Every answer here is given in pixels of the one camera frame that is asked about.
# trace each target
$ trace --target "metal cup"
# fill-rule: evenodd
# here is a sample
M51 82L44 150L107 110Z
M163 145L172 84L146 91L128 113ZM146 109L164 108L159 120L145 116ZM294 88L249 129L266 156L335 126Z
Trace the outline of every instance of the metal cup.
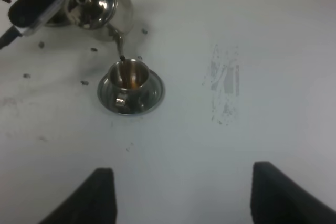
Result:
M119 108L138 107L145 95L150 70L142 61L127 59L118 61L109 70L115 105Z

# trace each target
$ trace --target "white table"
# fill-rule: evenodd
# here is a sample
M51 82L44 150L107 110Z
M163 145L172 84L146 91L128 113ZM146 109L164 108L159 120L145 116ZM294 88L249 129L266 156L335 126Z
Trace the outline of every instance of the white table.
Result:
M150 114L100 105L116 49L76 27L0 51L0 223L36 224L112 167L118 223L247 224L264 160L336 209L336 1L133 2L127 56L166 85Z

